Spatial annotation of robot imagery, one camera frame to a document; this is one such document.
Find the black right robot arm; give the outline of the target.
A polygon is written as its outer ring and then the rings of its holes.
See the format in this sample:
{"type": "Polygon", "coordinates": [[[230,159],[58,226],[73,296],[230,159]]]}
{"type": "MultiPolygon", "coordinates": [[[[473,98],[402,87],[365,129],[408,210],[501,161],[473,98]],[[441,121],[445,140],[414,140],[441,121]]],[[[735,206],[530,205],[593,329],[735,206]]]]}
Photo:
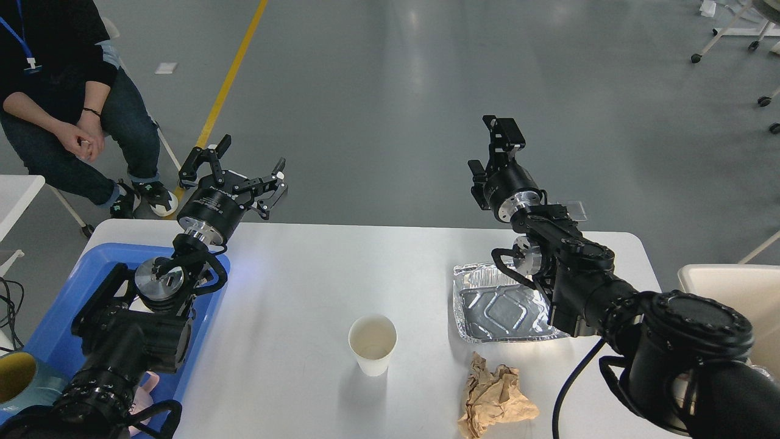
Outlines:
{"type": "Polygon", "coordinates": [[[588,362],[630,412],[691,438],[777,438],[778,385],[748,364],[752,322],[733,307],[684,291],[638,291],[615,274],[615,253],[583,236],[567,208],[552,204],[516,153],[526,141],[513,118],[482,117],[489,159],[468,161],[479,208],[509,223],[518,239],[491,258],[507,277],[548,298],[548,323],[573,336],[597,335],[555,402],[588,362]]]}

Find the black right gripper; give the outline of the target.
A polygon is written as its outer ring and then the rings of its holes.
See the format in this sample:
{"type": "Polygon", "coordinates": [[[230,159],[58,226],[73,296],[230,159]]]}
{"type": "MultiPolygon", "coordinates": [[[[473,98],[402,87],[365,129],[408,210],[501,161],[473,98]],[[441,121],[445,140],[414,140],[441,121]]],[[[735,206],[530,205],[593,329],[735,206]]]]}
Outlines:
{"type": "Polygon", "coordinates": [[[509,223],[521,210],[540,205],[542,192],[524,167],[516,160],[526,147],[526,139],[514,118],[484,115],[489,130],[489,159],[486,169],[479,160],[468,160],[472,175],[471,195],[484,211],[496,220],[509,223]]]}

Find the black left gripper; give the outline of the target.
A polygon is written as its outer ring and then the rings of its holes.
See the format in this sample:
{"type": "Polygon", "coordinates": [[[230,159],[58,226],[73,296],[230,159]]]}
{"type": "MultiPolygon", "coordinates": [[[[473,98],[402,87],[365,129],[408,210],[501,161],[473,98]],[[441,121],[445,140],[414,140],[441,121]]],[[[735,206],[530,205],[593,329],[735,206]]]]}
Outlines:
{"type": "MultiPolygon", "coordinates": [[[[217,186],[225,185],[225,173],[220,159],[232,144],[229,134],[223,136],[215,148],[195,146],[179,167],[179,187],[195,187],[197,171],[207,162],[217,186]]],[[[289,186],[285,183],[285,158],[281,157],[270,175],[232,185],[232,193],[211,185],[198,187],[177,215],[177,222],[186,233],[194,232],[209,239],[209,244],[225,244],[231,239],[246,210],[270,220],[271,209],[284,197],[289,186]]]]}

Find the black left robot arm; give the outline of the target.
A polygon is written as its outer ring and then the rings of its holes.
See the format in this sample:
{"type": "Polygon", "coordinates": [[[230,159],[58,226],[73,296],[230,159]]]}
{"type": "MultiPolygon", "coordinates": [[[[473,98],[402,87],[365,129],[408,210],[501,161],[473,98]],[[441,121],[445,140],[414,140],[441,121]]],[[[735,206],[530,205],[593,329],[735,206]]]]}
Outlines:
{"type": "Polygon", "coordinates": [[[183,406],[170,398],[132,412],[140,382],[148,372],[178,372],[193,337],[193,303],[226,285],[227,270],[211,247],[225,253],[246,212],[268,220],[288,189],[284,158],[266,177],[222,169],[230,145],[226,135],[215,148],[189,153],[179,184],[194,192],[177,216],[183,231],[172,255],[112,267],[71,324],[83,366],[54,402],[4,422],[3,438],[128,438],[131,427],[153,438],[174,436],[183,406]]]}

